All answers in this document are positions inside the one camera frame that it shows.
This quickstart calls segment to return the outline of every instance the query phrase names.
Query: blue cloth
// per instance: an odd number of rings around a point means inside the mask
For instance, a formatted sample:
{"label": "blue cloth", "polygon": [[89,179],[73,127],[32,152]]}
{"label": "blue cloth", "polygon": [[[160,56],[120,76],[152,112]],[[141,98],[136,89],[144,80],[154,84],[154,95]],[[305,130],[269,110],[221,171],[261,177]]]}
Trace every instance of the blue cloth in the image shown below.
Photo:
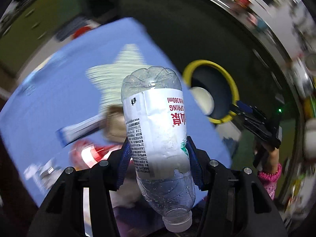
{"label": "blue cloth", "polygon": [[[77,124],[98,113],[100,91],[86,77],[85,71],[96,65],[113,63],[125,44],[136,44],[149,65],[174,68],[145,29],[131,18],[94,29],[56,52],[45,67],[20,85],[0,113],[0,133],[24,184],[40,205],[45,197],[24,170],[30,164],[44,165],[55,158],[56,165],[70,166],[71,145],[63,147],[56,136],[62,127]],[[189,90],[182,82],[187,133],[198,149],[207,151],[226,167],[229,152],[214,127],[203,115]],[[110,144],[96,132],[93,142]],[[206,193],[196,188],[196,202]]]}

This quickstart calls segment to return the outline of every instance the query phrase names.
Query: metal screw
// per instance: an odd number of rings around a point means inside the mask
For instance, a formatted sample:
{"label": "metal screw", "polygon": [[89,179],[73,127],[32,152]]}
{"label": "metal screw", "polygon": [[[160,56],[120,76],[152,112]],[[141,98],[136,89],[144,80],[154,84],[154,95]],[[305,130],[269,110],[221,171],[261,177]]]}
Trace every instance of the metal screw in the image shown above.
{"label": "metal screw", "polygon": [[244,168],[244,172],[245,172],[247,175],[250,175],[250,174],[252,173],[252,170],[251,170],[251,168],[249,168],[249,167],[245,167],[245,168]]}
{"label": "metal screw", "polygon": [[99,165],[100,165],[100,166],[107,166],[108,164],[109,164],[109,162],[106,161],[106,160],[101,160],[101,161],[99,162]]}
{"label": "metal screw", "polygon": [[218,166],[218,161],[216,161],[216,160],[210,160],[210,165],[211,165],[211,166]]}
{"label": "metal screw", "polygon": [[71,174],[73,171],[74,171],[74,169],[72,167],[68,167],[65,169],[66,174]]}

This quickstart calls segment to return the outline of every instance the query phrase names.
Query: star pattern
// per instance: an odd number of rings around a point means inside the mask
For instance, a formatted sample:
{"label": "star pattern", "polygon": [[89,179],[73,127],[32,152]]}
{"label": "star pattern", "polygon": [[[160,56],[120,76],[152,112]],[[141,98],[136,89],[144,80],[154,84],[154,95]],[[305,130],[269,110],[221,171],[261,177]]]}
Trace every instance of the star pattern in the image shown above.
{"label": "star pattern", "polygon": [[112,64],[98,65],[86,70],[86,76],[101,91],[99,113],[110,105],[122,105],[123,79],[137,69],[149,68],[136,44],[126,44]]}

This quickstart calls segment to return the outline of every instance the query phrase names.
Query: yellow ring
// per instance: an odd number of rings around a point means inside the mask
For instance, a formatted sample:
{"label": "yellow ring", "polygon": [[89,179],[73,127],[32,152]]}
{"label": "yellow ring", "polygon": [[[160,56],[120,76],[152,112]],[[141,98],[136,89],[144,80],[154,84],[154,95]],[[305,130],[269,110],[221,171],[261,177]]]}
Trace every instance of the yellow ring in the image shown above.
{"label": "yellow ring", "polygon": [[[184,82],[191,87],[191,79],[192,79],[192,75],[194,70],[201,65],[207,65],[213,68],[216,68],[217,70],[219,70],[222,75],[225,77],[225,79],[227,80],[229,87],[230,87],[230,91],[232,92],[232,103],[234,105],[236,105],[236,102],[239,100],[239,92],[238,92],[238,88],[236,86],[236,83],[234,81],[234,79],[231,77],[231,75],[224,69],[222,68],[220,65],[211,62],[211,61],[207,61],[207,60],[196,60],[196,61],[192,61],[191,63],[189,63],[189,65],[187,65],[183,71],[182,77],[184,79]],[[228,115],[226,115],[225,117],[221,118],[221,119],[213,119],[211,117],[209,118],[209,121],[214,123],[214,124],[221,124],[221,123],[225,123],[228,122],[230,120],[233,119],[233,116],[235,116],[236,114],[232,111],[229,111]]]}

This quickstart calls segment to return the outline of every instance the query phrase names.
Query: bottle label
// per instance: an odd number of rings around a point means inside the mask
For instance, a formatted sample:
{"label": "bottle label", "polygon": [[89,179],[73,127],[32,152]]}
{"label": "bottle label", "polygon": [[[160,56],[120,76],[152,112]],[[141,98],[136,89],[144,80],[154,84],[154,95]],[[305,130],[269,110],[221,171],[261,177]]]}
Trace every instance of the bottle label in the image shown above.
{"label": "bottle label", "polygon": [[127,137],[136,174],[167,179],[190,170],[182,91],[149,89],[123,101]]}

